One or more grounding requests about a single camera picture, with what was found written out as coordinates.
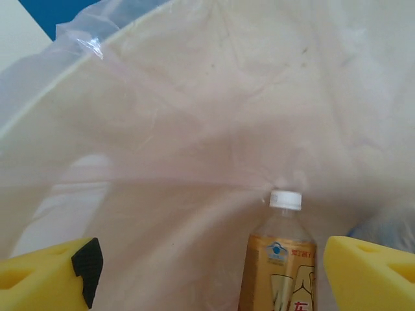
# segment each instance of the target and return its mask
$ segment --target black rubber pad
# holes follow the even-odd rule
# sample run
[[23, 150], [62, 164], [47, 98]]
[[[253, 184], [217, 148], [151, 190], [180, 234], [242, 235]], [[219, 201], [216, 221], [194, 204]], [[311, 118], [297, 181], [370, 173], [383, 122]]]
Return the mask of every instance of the black rubber pad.
[[104, 265], [101, 247], [97, 238], [90, 240], [72, 256], [72, 265], [76, 276], [82, 277], [84, 282], [82, 294], [88, 308], [92, 308], [92, 302], [95, 298], [99, 277]]

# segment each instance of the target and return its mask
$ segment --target wrinkled plastic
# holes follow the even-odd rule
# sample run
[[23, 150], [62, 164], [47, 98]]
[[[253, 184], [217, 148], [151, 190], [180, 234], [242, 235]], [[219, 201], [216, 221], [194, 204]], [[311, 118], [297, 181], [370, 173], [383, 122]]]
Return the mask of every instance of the wrinkled plastic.
[[348, 236], [415, 253], [414, 200], [389, 203], [380, 212], [353, 228]]
[[413, 1], [176, 0], [133, 21], [153, 6], [101, 1], [1, 74], [0, 256], [97, 236], [96, 310], [235, 310], [273, 187], [309, 199], [320, 254], [414, 191]]

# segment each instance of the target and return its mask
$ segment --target plastic bottle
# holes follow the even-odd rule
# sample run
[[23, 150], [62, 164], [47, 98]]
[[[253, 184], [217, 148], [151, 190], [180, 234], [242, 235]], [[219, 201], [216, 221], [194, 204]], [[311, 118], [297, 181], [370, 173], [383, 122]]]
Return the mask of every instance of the plastic bottle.
[[296, 219], [301, 203], [272, 191], [274, 213], [248, 241], [239, 311], [316, 311], [316, 244]]

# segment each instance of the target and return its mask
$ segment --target blue wall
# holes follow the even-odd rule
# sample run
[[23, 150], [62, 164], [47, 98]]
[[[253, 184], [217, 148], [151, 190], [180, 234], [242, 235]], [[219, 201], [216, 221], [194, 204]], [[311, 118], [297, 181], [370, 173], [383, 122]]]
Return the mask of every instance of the blue wall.
[[56, 24], [71, 21], [83, 8], [97, 0], [19, 0], [52, 40]]

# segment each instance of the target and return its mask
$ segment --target gold bottle label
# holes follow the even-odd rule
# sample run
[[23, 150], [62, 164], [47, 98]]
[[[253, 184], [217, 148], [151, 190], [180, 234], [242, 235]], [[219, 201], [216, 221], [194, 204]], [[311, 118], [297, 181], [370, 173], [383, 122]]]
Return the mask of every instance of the gold bottle label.
[[238, 311], [316, 311], [316, 245], [251, 235]]

